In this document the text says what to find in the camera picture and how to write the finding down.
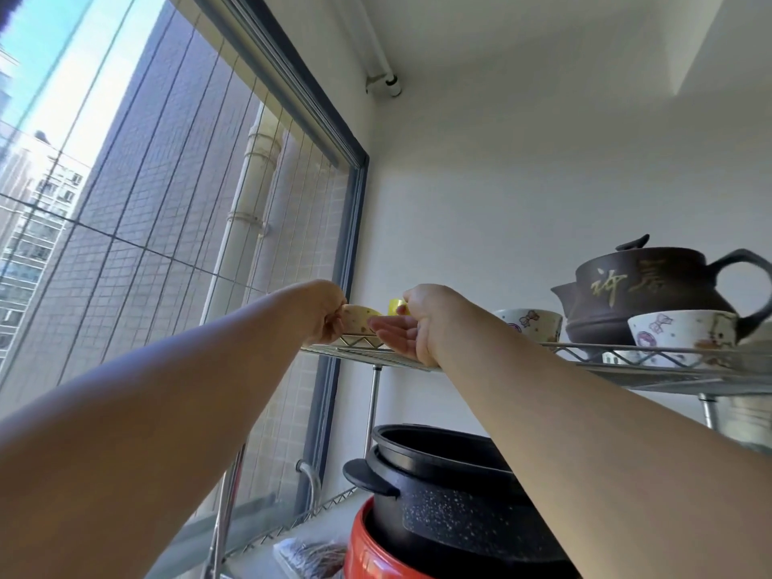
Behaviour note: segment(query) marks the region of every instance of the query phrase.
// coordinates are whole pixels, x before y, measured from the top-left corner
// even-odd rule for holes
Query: sky
[[[25,0],[0,36],[0,45],[19,63],[7,90],[11,101],[4,120],[15,126],[21,122],[21,129],[27,133],[43,131],[54,147],[92,166],[165,2],[131,1]],[[126,20],[118,30],[124,15]],[[25,121],[21,121],[81,16],[82,23],[53,76]],[[115,44],[107,54],[116,32]],[[107,60],[97,76],[105,56]]]

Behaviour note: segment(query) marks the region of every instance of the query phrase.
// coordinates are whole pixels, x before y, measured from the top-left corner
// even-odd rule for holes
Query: teapot spout
[[[552,287],[550,290],[561,300],[563,314],[568,320],[571,320],[571,311],[574,310],[574,304],[577,300],[577,283],[569,282],[568,284],[561,284],[560,286]]]

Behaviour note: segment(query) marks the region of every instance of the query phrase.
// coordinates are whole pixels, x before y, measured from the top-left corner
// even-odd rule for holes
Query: black pot
[[[405,564],[439,579],[470,565],[491,577],[577,576],[489,438],[421,425],[373,438],[343,475],[375,495],[369,530]]]

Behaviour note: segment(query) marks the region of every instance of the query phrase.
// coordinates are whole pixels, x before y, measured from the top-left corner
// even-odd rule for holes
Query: forearm
[[[433,316],[431,333],[432,355],[585,577],[768,576],[768,458],[477,307]]]
[[[308,336],[304,308],[297,292],[266,296],[105,364],[1,423],[4,571],[42,577],[30,566],[42,559],[73,577],[147,571]]]

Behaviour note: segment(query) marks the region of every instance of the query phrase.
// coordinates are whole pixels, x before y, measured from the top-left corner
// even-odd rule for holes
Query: teapot
[[[772,280],[772,264],[745,249],[707,264],[687,248],[644,248],[649,234],[616,252],[584,262],[576,281],[552,290],[563,304],[573,343],[635,345],[628,319],[647,312],[716,310],[735,312],[716,290],[723,269],[737,262],[758,266]],[[738,319],[737,340],[748,337],[772,315],[772,296],[760,310]]]

